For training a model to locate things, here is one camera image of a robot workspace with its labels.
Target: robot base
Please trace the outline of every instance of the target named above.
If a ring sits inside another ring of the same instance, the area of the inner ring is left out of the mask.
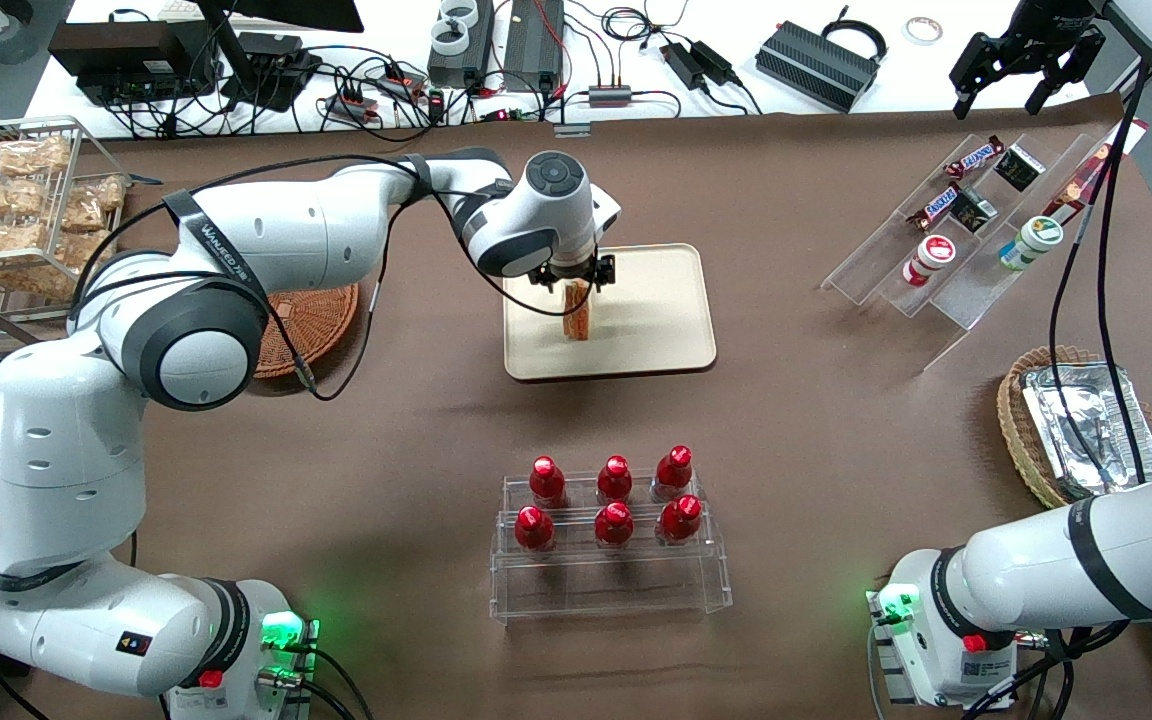
[[[932,601],[932,564],[940,555],[935,550],[916,550],[902,558],[886,588],[870,593],[870,617],[877,623],[888,606],[911,615],[904,623],[877,630],[879,650],[890,635],[900,666],[900,675],[892,675],[884,665],[893,702],[908,702],[905,698],[912,696],[918,705],[968,707],[1015,673],[1016,644],[991,652],[965,652],[963,639],[941,620]],[[1010,706],[1011,697],[1003,697],[993,710]]]
[[[294,619],[300,626],[297,642],[317,643],[317,623],[302,623],[291,614],[287,598],[264,579],[240,579],[247,600],[251,602],[251,630],[238,659],[225,672],[215,688],[172,688],[166,694],[172,720],[303,720],[308,702],[297,691],[257,685],[260,670],[294,670],[305,673],[305,657],[278,652],[266,647],[271,620]]]

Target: snickers bar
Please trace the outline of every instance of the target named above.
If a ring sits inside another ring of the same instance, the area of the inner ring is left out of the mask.
[[[1001,154],[1002,151],[1005,151],[1002,142],[998,139],[998,136],[991,135],[988,145],[975,150],[972,154],[967,156],[964,159],[945,165],[945,174],[952,179],[968,177],[968,173],[979,168],[980,165],[984,165],[993,156]]]
[[[945,188],[945,192],[941,192],[935,197],[935,200],[929,202],[926,209],[919,210],[918,213],[914,213],[905,219],[907,223],[918,225],[918,229],[924,232],[932,223],[937,221],[937,218],[941,217],[946,210],[954,205],[954,202],[958,197],[958,185],[950,183],[950,187]]]

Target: red bottle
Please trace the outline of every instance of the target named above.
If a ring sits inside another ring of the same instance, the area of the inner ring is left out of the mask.
[[[607,464],[598,471],[598,503],[624,502],[630,498],[634,478],[630,477],[630,464],[620,455],[607,458]]]
[[[657,473],[652,478],[652,500],[669,502],[682,495],[687,484],[691,482],[691,448],[680,445],[660,458]]]
[[[594,516],[594,538],[599,547],[623,547],[634,537],[634,515],[623,502],[612,502]]]
[[[553,550],[554,521],[547,511],[529,505],[518,511],[518,518],[513,523],[513,539],[533,552]]]
[[[657,539],[660,544],[682,544],[700,529],[700,499],[684,495],[669,501],[657,518]]]
[[[545,507],[548,510],[567,507],[567,478],[552,457],[545,455],[536,457],[526,484],[531,486],[531,498],[536,507]]]

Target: wicker basket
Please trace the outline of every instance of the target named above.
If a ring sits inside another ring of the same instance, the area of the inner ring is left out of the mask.
[[[1097,356],[1076,347],[1060,344],[1056,346],[1056,361],[1092,363],[1097,361]],[[998,424],[1002,427],[1002,437],[1007,441],[1011,462],[1015,462],[1020,478],[1025,480],[1029,492],[1034,493],[1047,507],[1060,507],[1069,505],[1070,498],[1061,493],[1056,478],[1052,475],[1047,454],[1043,450],[1043,440],[1038,437],[1033,420],[1029,418],[1029,409],[1020,387],[1021,373],[1043,365],[1051,365],[1051,355],[1046,347],[1034,348],[1021,355],[1020,359],[1011,364],[1011,370],[998,385]],[[1152,412],[1149,406],[1140,402],[1140,410],[1152,432]]]
[[[288,338],[305,357],[314,363],[332,350],[344,336],[353,316],[358,309],[358,286],[333,288],[333,290],[280,291],[270,296],[279,318],[287,325]],[[260,379],[287,376],[296,370],[278,325],[265,325],[265,336],[260,342],[260,359],[256,363],[255,377]]]

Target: aluminum foil tray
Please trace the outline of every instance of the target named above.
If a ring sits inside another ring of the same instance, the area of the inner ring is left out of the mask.
[[[1030,419],[1043,439],[1052,475],[1073,500],[1120,492],[1140,484],[1135,477],[1132,448],[1126,437],[1123,414],[1117,410],[1111,371],[1105,363],[1061,364],[1060,381],[1069,415],[1064,414],[1053,382],[1052,369],[1043,366],[1020,376]],[[1152,433],[1135,396],[1132,381],[1119,369],[1126,415],[1140,448],[1146,480],[1152,480]],[[1087,441],[1089,457],[1076,432]]]

